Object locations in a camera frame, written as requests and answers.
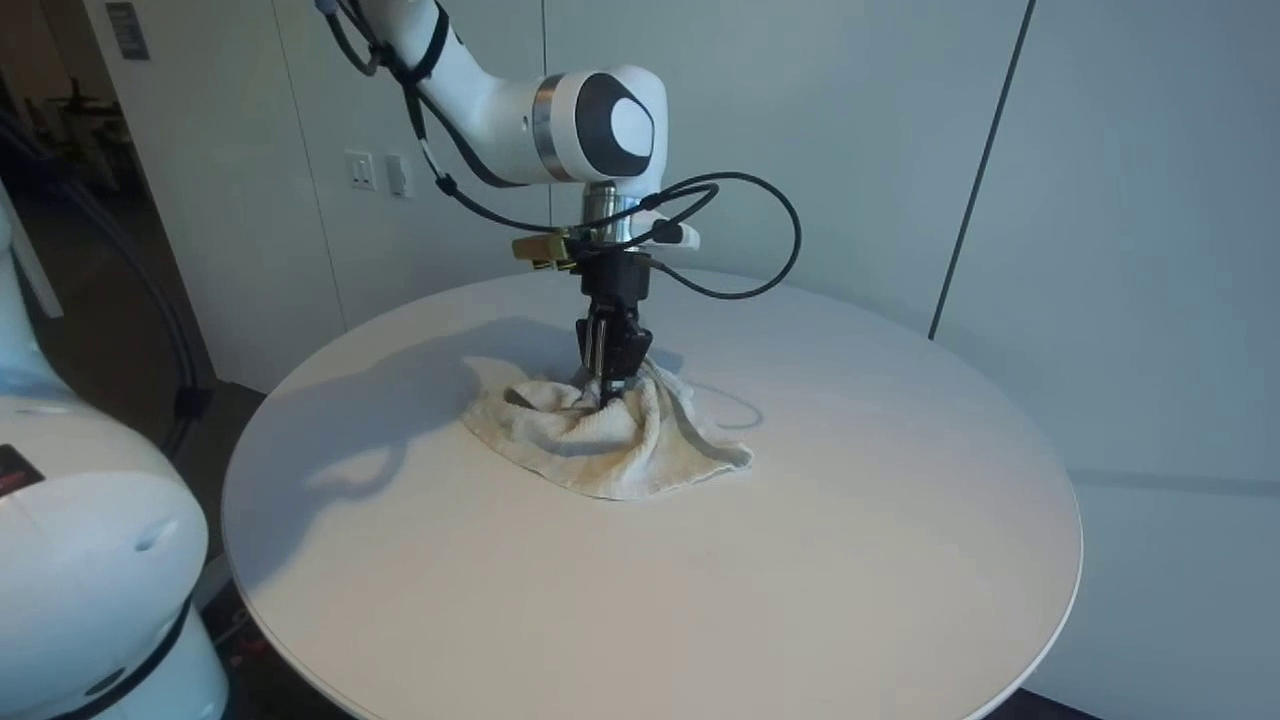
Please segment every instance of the white table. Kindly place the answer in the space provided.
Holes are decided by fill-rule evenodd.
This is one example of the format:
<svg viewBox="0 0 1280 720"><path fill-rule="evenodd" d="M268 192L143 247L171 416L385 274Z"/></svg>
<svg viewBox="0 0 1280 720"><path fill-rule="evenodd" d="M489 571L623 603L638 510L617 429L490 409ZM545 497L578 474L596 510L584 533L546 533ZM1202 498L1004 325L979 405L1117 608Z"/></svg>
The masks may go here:
<svg viewBox="0 0 1280 720"><path fill-rule="evenodd" d="M955 354L795 286L710 304L656 278L656 358L757 462L600 502L458 422L507 363L568 377L578 310L568 274L468 284L262 398L228 558L322 695L386 720L937 720L998 704L1051 647L1075 497Z"/></svg>

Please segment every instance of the white cloth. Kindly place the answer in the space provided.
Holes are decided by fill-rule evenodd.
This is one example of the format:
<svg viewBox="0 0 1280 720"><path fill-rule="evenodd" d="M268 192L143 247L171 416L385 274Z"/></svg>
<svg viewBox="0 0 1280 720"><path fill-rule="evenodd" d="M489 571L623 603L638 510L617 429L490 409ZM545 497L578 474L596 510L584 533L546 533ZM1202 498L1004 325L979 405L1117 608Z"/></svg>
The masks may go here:
<svg viewBox="0 0 1280 720"><path fill-rule="evenodd" d="M710 438L690 388L656 363L606 409L584 405L571 383L518 380L482 388L462 419L490 452L596 498L645 498L752 459L746 446Z"/></svg>

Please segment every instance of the tabletop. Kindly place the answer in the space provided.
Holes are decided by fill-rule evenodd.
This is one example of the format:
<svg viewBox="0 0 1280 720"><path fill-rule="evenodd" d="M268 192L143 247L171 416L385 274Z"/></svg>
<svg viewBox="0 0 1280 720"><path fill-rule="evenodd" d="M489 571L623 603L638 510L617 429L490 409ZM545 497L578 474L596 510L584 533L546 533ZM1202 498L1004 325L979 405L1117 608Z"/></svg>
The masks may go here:
<svg viewBox="0 0 1280 720"><path fill-rule="evenodd" d="M578 310L568 274L441 290L251 416L231 576L322 695L386 720L979 714L1043 660L1081 510L979 372L814 290L710 304L656 278L651 358L752 467L604 502L458 422L489 383L568 377Z"/></svg>

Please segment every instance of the floor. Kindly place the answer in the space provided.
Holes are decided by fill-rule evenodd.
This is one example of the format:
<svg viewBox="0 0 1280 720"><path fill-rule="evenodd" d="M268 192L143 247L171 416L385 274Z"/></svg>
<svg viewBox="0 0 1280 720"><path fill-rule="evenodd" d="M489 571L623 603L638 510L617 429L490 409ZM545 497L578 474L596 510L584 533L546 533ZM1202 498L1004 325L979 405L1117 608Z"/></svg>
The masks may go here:
<svg viewBox="0 0 1280 720"><path fill-rule="evenodd" d="M65 321L36 316L43 353L82 398L161 438L171 419L176 372L143 290L136 290L136 278L123 271L123 262L82 220L74 220L72 209L36 196L14 196L14 205L67 310ZM149 196L105 196L105 205L165 274L167 295L183 304L183 286L171 271L165 226ZM189 474L209 519L214 523L218 481L245 419L258 405L258 393L234 383L213 388L213 405L176 452L176 467ZM203 595L213 595L203 617L231 678L228 720L344 720L344 712L311 691L251 627L234 588ZM1015 691L991 712L991 720L1082 720L1082 712Z"/></svg>

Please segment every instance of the robotic arm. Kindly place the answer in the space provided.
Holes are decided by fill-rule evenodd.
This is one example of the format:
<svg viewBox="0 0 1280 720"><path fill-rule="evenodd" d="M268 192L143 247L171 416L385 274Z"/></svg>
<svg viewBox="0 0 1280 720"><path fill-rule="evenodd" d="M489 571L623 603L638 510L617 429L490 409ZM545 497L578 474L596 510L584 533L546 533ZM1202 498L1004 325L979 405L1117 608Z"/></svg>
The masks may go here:
<svg viewBox="0 0 1280 720"><path fill-rule="evenodd" d="M571 235L571 261L522 247L536 262L571 262L592 300L576 325L578 383L604 409L638 372L651 333L638 328L648 295L648 257L634 247L651 226L651 210L634 210L661 192L669 169L669 93L645 69L562 70L531 84L489 74L458 42L434 0L320 0L338 48L358 70L385 62L408 101L414 137L422 141L418 104L434 112L471 172L489 183L589 183L584 235ZM338 13L371 42L358 59L338 33Z"/></svg>

